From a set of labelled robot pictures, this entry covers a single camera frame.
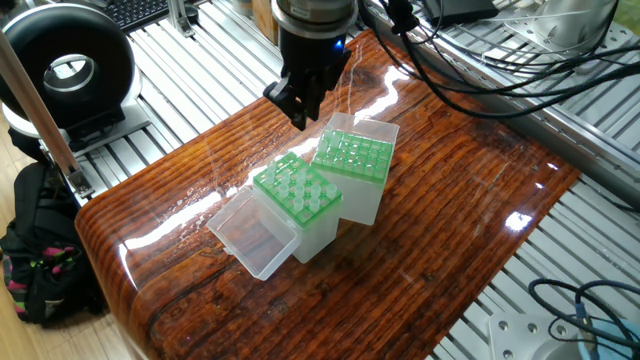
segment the floor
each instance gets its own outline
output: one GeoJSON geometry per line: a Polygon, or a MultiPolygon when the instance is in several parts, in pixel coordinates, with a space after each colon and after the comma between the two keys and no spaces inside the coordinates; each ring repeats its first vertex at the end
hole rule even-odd
{"type": "MultiPolygon", "coordinates": [[[[14,218],[13,181],[33,162],[13,147],[9,125],[0,114],[0,236],[14,218]]],[[[0,286],[0,358],[3,360],[129,360],[109,313],[80,313],[64,324],[44,329],[18,320],[9,293],[0,286]]]]}
{"type": "Polygon", "coordinates": [[[640,35],[640,0],[623,0],[618,7],[614,20],[640,35]]]}

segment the wooden rod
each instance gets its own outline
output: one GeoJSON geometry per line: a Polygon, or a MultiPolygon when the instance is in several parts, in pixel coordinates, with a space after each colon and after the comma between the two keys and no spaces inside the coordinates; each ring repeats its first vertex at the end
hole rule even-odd
{"type": "Polygon", "coordinates": [[[0,30],[0,76],[38,130],[38,134],[49,148],[53,160],[64,175],[69,176],[80,170],[78,161],[73,157],[71,149],[62,138],[49,110],[2,30],[0,30]]]}

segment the pipette tip box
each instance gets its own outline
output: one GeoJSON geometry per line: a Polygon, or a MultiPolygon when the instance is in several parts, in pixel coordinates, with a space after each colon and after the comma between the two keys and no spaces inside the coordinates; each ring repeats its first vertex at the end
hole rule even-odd
{"type": "Polygon", "coordinates": [[[226,251],[266,280],[293,254],[306,263],[336,237],[342,193],[302,159],[270,161],[207,226],[226,251]]]}
{"type": "Polygon", "coordinates": [[[340,217],[375,222],[400,127],[336,113],[325,127],[311,167],[342,191],[340,217]]]}

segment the wooden table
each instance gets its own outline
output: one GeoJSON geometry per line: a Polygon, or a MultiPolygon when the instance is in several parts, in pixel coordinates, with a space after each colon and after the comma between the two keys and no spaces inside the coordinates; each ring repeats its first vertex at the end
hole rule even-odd
{"type": "Polygon", "coordinates": [[[260,99],[82,208],[111,311],[149,357],[422,359],[576,180],[532,140],[452,112],[371,33],[349,47],[306,131],[260,99]],[[256,280],[205,224],[274,155],[309,160],[335,111],[400,125],[376,223],[341,221],[309,263],[256,280]]]}

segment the metal bracket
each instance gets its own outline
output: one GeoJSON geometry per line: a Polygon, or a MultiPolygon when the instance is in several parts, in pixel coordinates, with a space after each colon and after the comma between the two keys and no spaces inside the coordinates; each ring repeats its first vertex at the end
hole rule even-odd
{"type": "MultiPolygon", "coordinates": [[[[549,316],[523,314],[493,314],[489,319],[491,355],[494,360],[562,360],[580,359],[575,342],[554,340],[548,333],[549,316]]],[[[560,339],[578,336],[575,326],[562,320],[551,329],[560,339]]]]}
{"type": "Polygon", "coordinates": [[[69,176],[67,176],[67,179],[69,180],[71,186],[73,186],[74,190],[83,199],[88,198],[95,192],[87,178],[82,173],[82,170],[76,170],[72,172],[71,174],[69,174],[69,176]]]}
{"type": "Polygon", "coordinates": [[[168,0],[169,4],[169,22],[184,37],[195,35],[191,28],[191,23],[187,18],[187,12],[184,9],[184,0],[168,0]]]}

